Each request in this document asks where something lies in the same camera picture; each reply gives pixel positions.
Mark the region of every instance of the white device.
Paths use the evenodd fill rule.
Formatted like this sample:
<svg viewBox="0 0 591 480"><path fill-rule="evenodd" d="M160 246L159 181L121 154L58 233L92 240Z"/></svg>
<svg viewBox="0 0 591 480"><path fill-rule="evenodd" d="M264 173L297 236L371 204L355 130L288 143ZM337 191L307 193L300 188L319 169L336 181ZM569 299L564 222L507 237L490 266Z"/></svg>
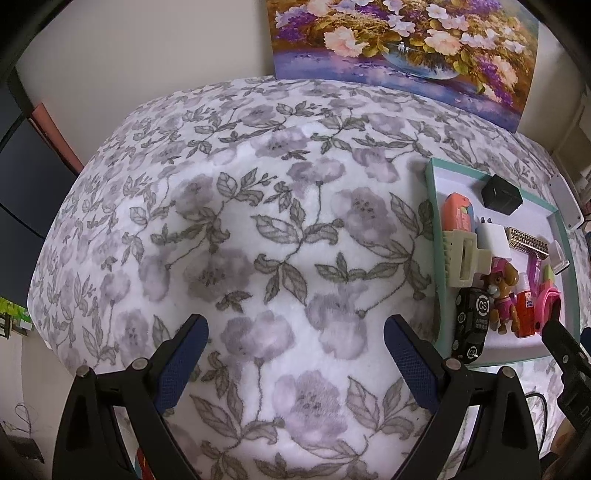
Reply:
<svg viewBox="0 0 591 480"><path fill-rule="evenodd" d="M583 213L564 177L557 173L550 179L549 186L565 227L568 230L579 228L583 224Z"/></svg>
<svg viewBox="0 0 591 480"><path fill-rule="evenodd" d="M550 268L552 268L554 275L559 275L569 267L570 261L566 258L566 255L564 254L564 251L562 250L562 247L558 241L554 240L548 245L548 252Z"/></svg>
<svg viewBox="0 0 591 480"><path fill-rule="evenodd" d="M478 248L490 250L493 257L504 258L508 262L513 260L505 227L496 223L485 222L483 217L481 222L476 224L476 234L478 236Z"/></svg>
<svg viewBox="0 0 591 480"><path fill-rule="evenodd" d="M443 231L445 278L448 287L471 287L474 275L491 273L492 253L476 246L475 233L464 230Z"/></svg>

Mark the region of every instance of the orange container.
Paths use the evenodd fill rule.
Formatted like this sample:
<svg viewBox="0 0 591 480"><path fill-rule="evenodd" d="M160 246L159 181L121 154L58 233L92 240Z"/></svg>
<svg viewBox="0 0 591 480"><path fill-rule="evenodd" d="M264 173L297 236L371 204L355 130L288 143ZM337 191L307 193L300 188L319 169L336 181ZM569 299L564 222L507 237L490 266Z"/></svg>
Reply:
<svg viewBox="0 0 591 480"><path fill-rule="evenodd" d="M515 332L515 335L524 338L535 334L534 298L531 295L530 281L526 273L519 274L515 309L519 317L519 329Z"/></svg>
<svg viewBox="0 0 591 480"><path fill-rule="evenodd" d="M474 232L474 210L468 198L459 193L452 193L443 204L441 225L444 231L464 230Z"/></svg>

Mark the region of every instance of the floral bedspread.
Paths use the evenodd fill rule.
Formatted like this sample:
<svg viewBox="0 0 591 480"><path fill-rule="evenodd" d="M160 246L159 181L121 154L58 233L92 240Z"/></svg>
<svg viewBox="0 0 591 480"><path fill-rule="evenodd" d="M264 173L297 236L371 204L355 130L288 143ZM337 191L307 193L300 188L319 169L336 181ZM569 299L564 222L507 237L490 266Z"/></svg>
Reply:
<svg viewBox="0 0 591 480"><path fill-rule="evenodd" d="M433 337L431 156L553 202L539 145L409 93L267 77L148 102L65 199L33 277L35 325L71 372L106 372L201 313L210 343L166 416L205 478L390 479L428 420L382 329L400 313ZM584 326L590 268L582 234L570 241ZM514 368L548 399L547 450L560 371ZM540 435L540 405L534 421Z"/></svg>

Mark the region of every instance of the black cube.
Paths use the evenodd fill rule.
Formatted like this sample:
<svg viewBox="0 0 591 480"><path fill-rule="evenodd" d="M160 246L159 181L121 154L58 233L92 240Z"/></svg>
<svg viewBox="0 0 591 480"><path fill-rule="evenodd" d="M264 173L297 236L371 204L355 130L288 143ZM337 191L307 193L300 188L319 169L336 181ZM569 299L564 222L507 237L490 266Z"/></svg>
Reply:
<svg viewBox="0 0 591 480"><path fill-rule="evenodd" d="M510 215L522 203L519 188L498 175L487 181L482 189L482 204L496 212Z"/></svg>

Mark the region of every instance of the blue gripper pad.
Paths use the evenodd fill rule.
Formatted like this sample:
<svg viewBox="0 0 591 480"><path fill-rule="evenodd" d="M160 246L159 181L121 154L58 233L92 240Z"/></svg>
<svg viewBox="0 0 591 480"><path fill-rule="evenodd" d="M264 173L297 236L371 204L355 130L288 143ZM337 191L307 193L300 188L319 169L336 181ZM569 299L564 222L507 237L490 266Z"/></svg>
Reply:
<svg viewBox="0 0 591 480"><path fill-rule="evenodd" d="M431 372L412 341L401 329L395 320L396 317L390 317L384 324L384 342L417 404L435 415L439 408L437 377Z"/></svg>
<svg viewBox="0 0 591 480"><path fill-rule="evenodd" d="M158 379L158 391L154 397L154 405L161 415L167 408L173 408L178 403L178 399L207 345L208 337L207 320L200 316L175 350Z"/></svg>
<svg viewBox="0 0 591 480"><path fill-rule="evenodd" d="M585 327L581 332L581 345L591 355L591 327Z"/></svg>

